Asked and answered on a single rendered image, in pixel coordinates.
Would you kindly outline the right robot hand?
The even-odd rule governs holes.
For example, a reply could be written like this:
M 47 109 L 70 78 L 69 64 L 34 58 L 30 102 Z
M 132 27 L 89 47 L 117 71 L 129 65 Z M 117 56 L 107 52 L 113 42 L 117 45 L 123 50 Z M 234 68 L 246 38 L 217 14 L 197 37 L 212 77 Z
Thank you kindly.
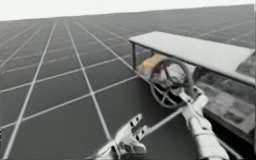
M 188 107 L 193 109 L 198 114 L 201 114 L 203 112 L 204 107 L 208 103 L 208 97 L 206 96 L 204 91 L 196 85 L 193 86 L 192 91 L 194 97 L 188 95 L 184 89 L 181 90 L 179 96 L 182 98 L 182 100 Z

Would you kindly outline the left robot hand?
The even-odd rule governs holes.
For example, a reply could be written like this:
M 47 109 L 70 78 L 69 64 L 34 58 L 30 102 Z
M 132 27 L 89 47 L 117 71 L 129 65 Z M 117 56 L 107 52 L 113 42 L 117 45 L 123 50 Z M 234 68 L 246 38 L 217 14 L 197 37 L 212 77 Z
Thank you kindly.
M 132 117 L 127 123 L 122 125 L 114 136 L 114 145 L 111 150 L 119 157 L 125 154 L 145 154 L 147 152 L 146 146 L 141 143 L 145 137 L 148 126 L 143 125 L 135 132 L 133 129 L 143 119 L 141 113 Z

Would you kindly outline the dark steering wheel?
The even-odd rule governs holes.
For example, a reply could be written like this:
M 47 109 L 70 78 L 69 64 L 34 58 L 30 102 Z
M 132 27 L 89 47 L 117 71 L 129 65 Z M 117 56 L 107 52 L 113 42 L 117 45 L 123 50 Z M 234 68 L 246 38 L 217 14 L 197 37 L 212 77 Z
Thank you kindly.
M 149 77 L 150 90 L 157 103 L 168 109 L 176 109 L 185 105 L 185 101 L 177 93 L 182 89 L 194 98 L 194 80 L 185 63 L 174 58 L 160 60 L 152 69 Z

